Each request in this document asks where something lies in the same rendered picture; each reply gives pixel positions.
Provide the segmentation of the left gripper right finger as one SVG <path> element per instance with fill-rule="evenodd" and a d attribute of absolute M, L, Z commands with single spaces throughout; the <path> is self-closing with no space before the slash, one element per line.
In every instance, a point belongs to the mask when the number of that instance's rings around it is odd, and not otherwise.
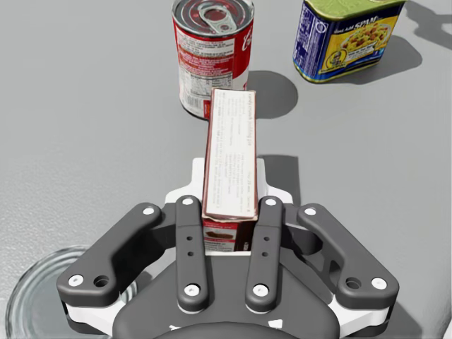
<path fill-rule="evenodd" d="M 257 162 L 260 198 L 246 282 L 246 304 L 257 312 L 275 308 L 280 250 L 294 251 L 313 269 L 340 306 L 351 310 L 391 309 L 399 284 L 395 277 L 322 205 L 297 207 L 285 191 L 266 182 Z"/>

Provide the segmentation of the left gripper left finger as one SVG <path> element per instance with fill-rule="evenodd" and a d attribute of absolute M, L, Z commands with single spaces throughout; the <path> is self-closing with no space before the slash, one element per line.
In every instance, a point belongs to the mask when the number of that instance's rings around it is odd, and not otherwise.
<path fill-rule="evenodd" d="M 208 306 L 201 219 L 205 160 L 192 162 L 191 181 L 171 191 L 165 205 L 139 203 L 58 278 L 61 301 L 72 307 L 107 307 L 150 264 L 176 250 L 176 297 L 187 312 Z"/>

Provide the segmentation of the brown and white carton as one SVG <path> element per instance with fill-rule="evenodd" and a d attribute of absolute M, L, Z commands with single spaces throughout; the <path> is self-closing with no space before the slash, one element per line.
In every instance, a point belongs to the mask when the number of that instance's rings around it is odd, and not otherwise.
<path fill-rule="evenodd" d="M 257 219 L 256 93 L 215 88 L 203 178 L 206 250 L 250 250 Z"/>

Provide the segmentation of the silver flat can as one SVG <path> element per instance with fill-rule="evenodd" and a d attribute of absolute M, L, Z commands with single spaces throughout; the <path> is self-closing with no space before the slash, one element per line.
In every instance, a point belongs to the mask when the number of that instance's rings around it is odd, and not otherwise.
<path fill-rule="evenodd" d="M 86 251 L 70 246 L 33 264 L 20 277 L 6 307 L 6 339 L 111 339 L 75 332 L 66 320 L 57 278 Z"/>

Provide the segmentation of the red and white can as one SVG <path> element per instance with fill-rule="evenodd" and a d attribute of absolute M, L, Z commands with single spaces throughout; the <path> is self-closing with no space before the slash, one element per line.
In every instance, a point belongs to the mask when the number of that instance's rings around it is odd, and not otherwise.
<path fill-rule="evenodd" d="M 254 25 L 252 0 L 174 0 L 179 100 L 209 119 L 213 88 L 246 90 Z"/>

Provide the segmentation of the green and blue rectangular can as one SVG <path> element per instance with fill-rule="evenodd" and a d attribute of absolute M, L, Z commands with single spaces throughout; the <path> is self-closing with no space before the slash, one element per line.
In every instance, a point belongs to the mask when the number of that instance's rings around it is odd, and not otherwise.
<path fill-rule="evenodd" d="M 407 0 L 303 0 L 293 64 L 325 83 L 377 64 Z"/>

